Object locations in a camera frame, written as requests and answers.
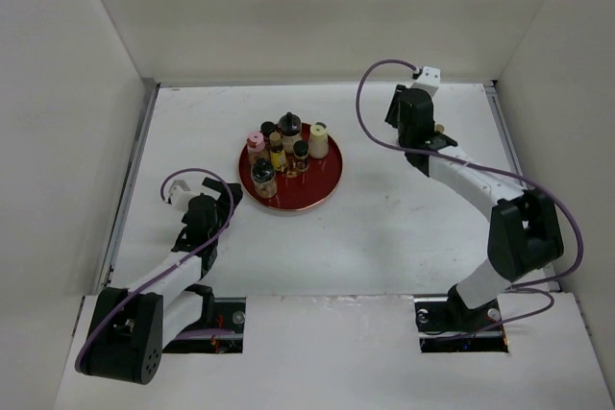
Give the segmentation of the pink cap spice jar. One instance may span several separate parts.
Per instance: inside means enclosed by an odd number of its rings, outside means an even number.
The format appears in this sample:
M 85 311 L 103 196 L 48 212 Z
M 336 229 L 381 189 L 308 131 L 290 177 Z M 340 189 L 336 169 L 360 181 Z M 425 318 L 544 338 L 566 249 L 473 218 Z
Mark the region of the pink cap spice jar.
M 246 138 L 246 149 L 250 165 L 254 165 L 259 159 L 270 160 L 268 148 L 261 132 L 249 133 Z

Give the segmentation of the short yellow oil bottle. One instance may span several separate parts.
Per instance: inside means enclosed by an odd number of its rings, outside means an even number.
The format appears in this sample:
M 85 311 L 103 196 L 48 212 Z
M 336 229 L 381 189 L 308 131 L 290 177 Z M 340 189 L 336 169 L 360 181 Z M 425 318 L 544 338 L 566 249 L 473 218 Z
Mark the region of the short yellow oil bottle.
M 282 137 L 278 132 L 273 132 L 269 136 L 269 141 L 271 163 L 277 172 L 284 174 L 287 171 L 287 160 Z

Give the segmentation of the black cap brown spice jar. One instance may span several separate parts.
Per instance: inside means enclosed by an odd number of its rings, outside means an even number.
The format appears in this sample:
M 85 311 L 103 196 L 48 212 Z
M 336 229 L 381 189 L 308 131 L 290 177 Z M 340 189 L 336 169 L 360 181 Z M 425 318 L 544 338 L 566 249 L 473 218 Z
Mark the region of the black cap brown spice jar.
M 272 121 L 265 121 L 260 125 L 260 132 L 265 140 L 269 140 L 272 133 L 277 131 L 277 125 Z

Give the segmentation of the black cap dark spice jar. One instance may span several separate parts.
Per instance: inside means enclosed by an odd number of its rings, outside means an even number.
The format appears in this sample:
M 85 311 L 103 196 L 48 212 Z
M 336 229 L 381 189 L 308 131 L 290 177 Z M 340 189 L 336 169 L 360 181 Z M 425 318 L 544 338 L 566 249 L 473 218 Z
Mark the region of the black cap dark spice jar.
M 308 169 L 308 144 L 299 140 L 293 145 L 294 170 L 298 174 L 303 174 Z

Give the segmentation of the cream cap salt shaker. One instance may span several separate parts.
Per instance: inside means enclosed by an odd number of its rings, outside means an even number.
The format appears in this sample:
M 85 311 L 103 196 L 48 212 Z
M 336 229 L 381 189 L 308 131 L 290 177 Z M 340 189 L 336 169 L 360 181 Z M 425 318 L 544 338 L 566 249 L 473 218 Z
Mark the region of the cream cap salt shaker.
M 315 159 L 322 159 L 329 152 L 329 134 L 327 127 L 321 123 L 310 126 L 308 139 L 308 154 Z

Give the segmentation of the black cap pepper grinder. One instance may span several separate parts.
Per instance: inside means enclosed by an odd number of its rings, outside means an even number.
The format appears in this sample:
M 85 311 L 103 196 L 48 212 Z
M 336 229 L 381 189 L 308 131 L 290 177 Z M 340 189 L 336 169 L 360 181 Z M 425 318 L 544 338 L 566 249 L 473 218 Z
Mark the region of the black cap pepper grinder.
M 303 124 L 300 117 L 289 111 L 280 118 L 278 128 L 282 137 L 284 151 L 292 154 L 294 152 L 294 144 L 303 139 Z

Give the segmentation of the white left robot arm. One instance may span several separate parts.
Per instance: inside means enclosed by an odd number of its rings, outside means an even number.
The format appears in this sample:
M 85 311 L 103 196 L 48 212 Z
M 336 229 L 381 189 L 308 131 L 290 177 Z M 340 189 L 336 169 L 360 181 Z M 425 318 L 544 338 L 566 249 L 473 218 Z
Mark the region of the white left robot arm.
M 241 324 L 203 282 L 217 258 L 243 191 L 218 177 L 196 192 L 182 180 L 165 181 L 163 198 L 182 212 L 170 254 L 151 273 L 126 287 L 107 287 L 94 306 L 87 337 L 74 363 L 77 373 L 139 385 L 155 376 L 166 347 L 183 342 L 218 351 L 240 338 Z

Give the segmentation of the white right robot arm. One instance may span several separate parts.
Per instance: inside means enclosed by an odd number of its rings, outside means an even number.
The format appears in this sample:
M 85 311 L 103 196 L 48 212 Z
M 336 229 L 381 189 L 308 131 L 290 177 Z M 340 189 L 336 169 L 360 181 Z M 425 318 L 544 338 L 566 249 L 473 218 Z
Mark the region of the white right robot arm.
M 435 128 L 433 101 L 424 89 L 397 85 L 385 122 L 397 130 L 400 147 L 417 151 L 405 154 L 413 167 L 450 187 L 489 223 L 486 259 L 447 294 L 446 329 L 466 330 L 514 282 L 563 255 L 554 201 L 502 174 L 470 168 L 457 142 Z

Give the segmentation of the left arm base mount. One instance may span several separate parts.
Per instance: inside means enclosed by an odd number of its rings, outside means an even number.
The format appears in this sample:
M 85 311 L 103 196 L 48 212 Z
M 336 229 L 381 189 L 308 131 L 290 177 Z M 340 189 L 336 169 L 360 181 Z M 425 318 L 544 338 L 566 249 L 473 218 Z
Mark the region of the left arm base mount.
M 213 301 L 206 315 L 186 327 L 163 350 L 168 354 L 239 354 L 243 352 L 247 300 Z

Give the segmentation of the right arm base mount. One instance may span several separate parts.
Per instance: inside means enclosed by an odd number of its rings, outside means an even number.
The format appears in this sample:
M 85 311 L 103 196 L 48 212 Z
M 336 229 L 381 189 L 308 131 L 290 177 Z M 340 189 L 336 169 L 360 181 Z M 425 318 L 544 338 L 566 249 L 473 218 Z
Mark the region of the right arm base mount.
M 497 300 L 461 320 L 448 312 L 445 297 L 415 298 L 414 309 L 422 353 L 508 353 L 504 328 L 487 329 L 502 319 Z

